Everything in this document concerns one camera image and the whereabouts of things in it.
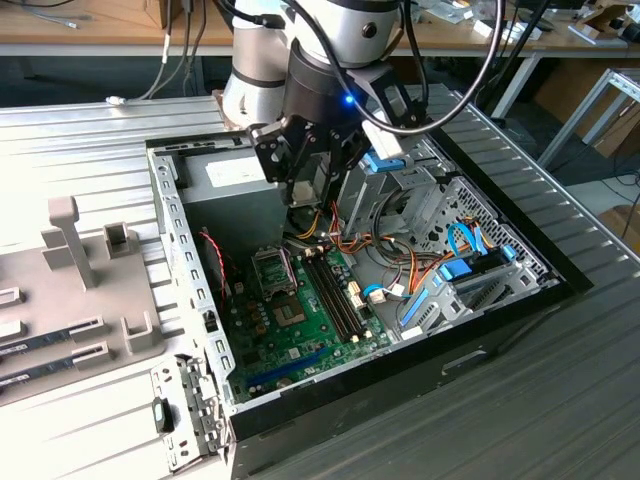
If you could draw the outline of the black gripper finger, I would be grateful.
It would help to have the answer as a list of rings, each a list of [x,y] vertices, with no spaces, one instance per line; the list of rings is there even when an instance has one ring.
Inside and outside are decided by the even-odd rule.
[[[364,154],[371,148],[371,142],[362,130],[343,138],[337,131],[330,133],[329,151],[322,159],[318,172],[322,175],[320,200],[323,211],[340,193],[348,172],[357,166]]]
[[[282,118],[272,124],[252,124],[247,136],[266,180],[283,184],[282,200],[293,204],[295,180],[306,160],[306,130],[302,118]]]

